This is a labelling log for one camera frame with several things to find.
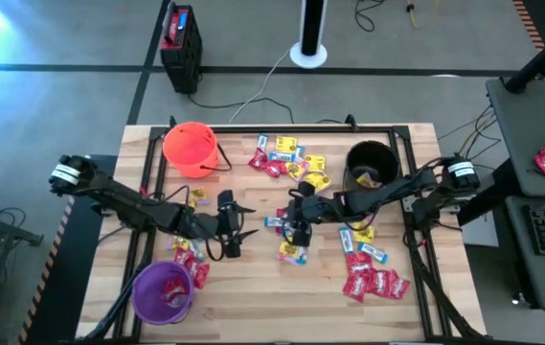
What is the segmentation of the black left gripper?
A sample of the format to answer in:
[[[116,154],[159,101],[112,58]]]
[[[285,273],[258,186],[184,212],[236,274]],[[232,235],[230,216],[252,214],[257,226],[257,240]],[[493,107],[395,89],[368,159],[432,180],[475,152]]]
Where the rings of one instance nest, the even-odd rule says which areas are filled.
[[[213,240],[220,244],[219,259],[235,259],[241,255],[240,245],[257,230],[242,232],[242,214],[255,213],[255,210],[240,206],[231,190],[217,196],[218,226]]]

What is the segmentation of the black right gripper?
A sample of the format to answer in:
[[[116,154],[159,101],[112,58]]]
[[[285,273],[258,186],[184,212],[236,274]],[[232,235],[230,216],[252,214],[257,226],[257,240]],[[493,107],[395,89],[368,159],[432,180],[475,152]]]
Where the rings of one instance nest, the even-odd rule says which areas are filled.
[[[286,222],[283,225],[283,237],[295,245],[310,245],[312,237],[311,224],[334,222],[332,199],[315,194],[315,187],[308,182],[299,182],[285,208],[286,218],[293,219],[293,226]]]

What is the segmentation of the orange halloween bucket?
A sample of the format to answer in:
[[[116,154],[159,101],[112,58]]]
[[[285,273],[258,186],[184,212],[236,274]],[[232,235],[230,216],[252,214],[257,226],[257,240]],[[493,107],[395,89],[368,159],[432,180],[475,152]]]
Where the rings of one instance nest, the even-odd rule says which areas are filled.
[[[173,126],[164,138],[162,151],[167,162],[188,178],[203,178],[233,168],[213,129],[202,123]]]

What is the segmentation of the purple halloween bucket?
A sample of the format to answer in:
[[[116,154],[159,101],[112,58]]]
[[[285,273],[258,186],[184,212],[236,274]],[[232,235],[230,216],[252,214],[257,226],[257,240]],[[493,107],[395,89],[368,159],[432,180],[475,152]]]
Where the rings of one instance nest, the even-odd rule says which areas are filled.
[[[180,278],[190,289],[188,302],[179,308],[169,307],[162,298],[167,281]],[[161,261],[149,265],[135,278],[132,286],[132,306],[136,315],[150,325],[182,322],[194,299],[193,278],[183,264]]]

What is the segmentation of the black jack-o-lantern bucket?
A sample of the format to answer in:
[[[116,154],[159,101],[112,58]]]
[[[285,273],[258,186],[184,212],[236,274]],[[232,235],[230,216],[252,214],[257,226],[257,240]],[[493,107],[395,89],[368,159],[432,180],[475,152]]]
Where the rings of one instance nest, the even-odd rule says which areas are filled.
[[[351,147],[347,154],[343,190],[374,190],[356,182],[356,178],[362,173],[369,173],[375,181],[381,183],[378,188],[383,187],[398,179],[398,158],[391,148],[383,143],[377,141],[359,142]]]

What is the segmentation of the black crate with red device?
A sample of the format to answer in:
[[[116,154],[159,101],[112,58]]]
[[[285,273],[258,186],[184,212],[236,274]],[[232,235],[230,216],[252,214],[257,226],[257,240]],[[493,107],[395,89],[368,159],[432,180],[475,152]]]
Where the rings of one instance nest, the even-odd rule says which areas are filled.
[[[159,56],[176,93],[197,91],[203,55],[193,7],[170,1],[164,18]]]

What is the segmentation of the black hazard striped base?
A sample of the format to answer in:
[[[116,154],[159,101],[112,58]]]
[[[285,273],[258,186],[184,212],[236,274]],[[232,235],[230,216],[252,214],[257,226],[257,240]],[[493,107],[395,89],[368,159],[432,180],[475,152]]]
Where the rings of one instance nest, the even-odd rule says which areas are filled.
[[[92,204],[85,196],[65,199],[18,345],[57,345],[75,338],[102,227],[102,216]]]

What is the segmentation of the white black pole stand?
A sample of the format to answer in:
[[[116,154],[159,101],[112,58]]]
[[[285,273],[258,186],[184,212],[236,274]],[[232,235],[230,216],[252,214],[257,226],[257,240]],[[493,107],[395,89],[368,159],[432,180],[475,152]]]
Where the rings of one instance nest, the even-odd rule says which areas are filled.
[[[303,69],[321,67],[328,58],[323,45],[328,0],[302,0],[299,40],[289,55],[294,64]]]

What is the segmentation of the grey keyboard shelf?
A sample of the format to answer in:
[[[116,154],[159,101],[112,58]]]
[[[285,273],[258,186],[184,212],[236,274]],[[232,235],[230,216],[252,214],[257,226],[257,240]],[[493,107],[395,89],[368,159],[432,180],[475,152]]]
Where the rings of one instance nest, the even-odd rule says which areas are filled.
[[[511,228],[511,241],[517,256],[520,292],[533,309],[545,311],[545,256],[534,250],[526,210],[528,205],[545,205],[545,197],[510,196],[504,201]]]

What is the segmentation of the grey side desk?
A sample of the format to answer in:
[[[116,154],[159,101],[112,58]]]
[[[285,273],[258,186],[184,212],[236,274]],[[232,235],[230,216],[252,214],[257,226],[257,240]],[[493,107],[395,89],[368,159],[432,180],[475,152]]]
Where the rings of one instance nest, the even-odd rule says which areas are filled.
[[[545,175],[536,171],[534,162],[545,148],[545,80],[532,81],[516,94],[501,80],[488,80],[486,89],[521,194],[545,197]]]

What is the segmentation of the black monitor pole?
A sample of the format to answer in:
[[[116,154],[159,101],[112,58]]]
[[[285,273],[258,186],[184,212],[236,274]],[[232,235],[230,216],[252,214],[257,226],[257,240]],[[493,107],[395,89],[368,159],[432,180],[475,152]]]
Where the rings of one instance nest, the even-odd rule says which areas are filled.
[[[521,93],[527,84],[545,70],[545,48],[532,58],[517,74],[504,82],[507,91]]]

